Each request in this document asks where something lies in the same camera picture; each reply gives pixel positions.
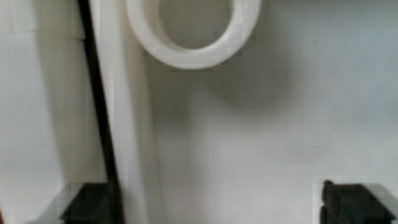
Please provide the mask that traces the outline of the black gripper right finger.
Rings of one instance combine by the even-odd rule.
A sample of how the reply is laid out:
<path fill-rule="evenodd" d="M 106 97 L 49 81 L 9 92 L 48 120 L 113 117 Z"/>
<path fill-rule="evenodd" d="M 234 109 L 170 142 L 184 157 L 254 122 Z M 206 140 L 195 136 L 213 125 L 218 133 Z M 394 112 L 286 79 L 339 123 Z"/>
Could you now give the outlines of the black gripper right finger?
<path fill-rule="evenodd" d="M 362 184 L 323 182 L 320 224 L 392 224 L 396 215 Z"/>

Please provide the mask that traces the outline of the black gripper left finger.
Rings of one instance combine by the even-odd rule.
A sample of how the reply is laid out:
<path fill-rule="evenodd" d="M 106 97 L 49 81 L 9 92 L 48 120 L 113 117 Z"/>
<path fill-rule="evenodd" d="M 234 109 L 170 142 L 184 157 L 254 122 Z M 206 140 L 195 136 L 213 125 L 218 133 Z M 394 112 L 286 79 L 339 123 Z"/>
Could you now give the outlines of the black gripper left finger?
<path fill-rule="evenodd" d="M 58 220 L 62 224 L 124 224 L 112 182 L 83 184 Z"/>

